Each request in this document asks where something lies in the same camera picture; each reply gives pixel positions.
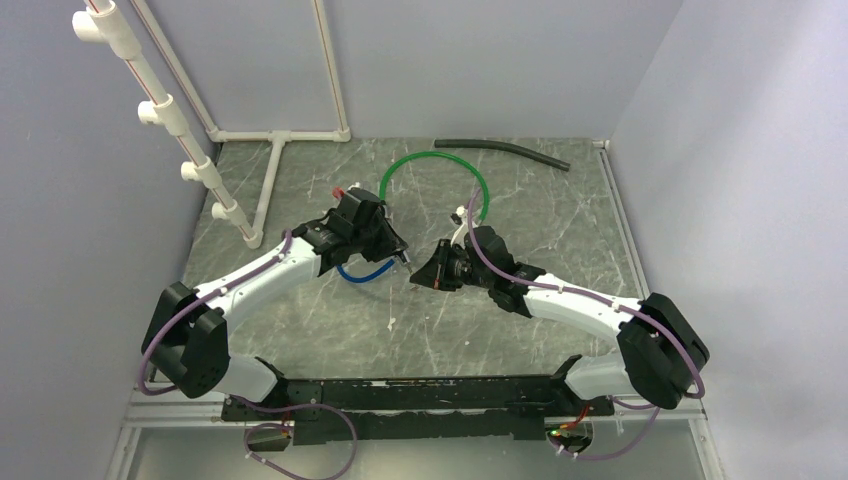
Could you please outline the blue cable lock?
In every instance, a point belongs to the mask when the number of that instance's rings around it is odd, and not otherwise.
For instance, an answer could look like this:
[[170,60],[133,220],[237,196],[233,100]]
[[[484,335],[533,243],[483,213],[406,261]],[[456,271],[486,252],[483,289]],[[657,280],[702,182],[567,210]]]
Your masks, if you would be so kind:
[[404,266],[398,261],[398,259],[395,256],[393,256],[389,260],[387,260],[385,263],[383,263],[381,266],[377,267],[374,271],[372,271],[368,274],[363,274],[363,275],[351,274],[341,265],[336,266],[335,270],[345,281],[347,281],[349,283],[365,284],[365,283],[369,283],[369,282],[372,282],[372,281],[378,279],[379,277],[388,273],[393,267],[395,267],[397,265],[399,265],[401,268],[404,268]]

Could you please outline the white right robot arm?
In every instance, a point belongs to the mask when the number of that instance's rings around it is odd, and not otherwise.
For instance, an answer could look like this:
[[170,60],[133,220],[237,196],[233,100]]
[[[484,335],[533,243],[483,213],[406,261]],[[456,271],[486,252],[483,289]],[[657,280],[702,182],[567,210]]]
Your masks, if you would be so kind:
[[515,260],[489,226],[474,228],[459,244],[440,240],[410,280],[445,292],[479,287],[506,312],[560,322],[615,344],[612,353],[566,362],[561,381],[550,391],[553,406],[564,415],[578,413],[598,397],[638,395],[672,410],[684,398],[705,394],[701,372],[709,350],[668,296],[625,298],[579,287]]

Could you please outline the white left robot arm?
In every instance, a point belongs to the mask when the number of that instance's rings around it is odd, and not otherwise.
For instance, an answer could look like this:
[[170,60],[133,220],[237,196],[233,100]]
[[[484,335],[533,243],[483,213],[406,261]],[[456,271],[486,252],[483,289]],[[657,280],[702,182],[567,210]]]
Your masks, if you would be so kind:
[[190,399],[219,392],[261,419],[279,417],[289,403],[287,379],[268,361],[234,353],[230,335],[266,302],[353,256],[379,263],[402,258],[407,248],[384,200],[361,188],[342,191],[335,207],[285,230],[259,258],[199,286],[166,287],[141,345],[139,390],[149,396],[179,391]]

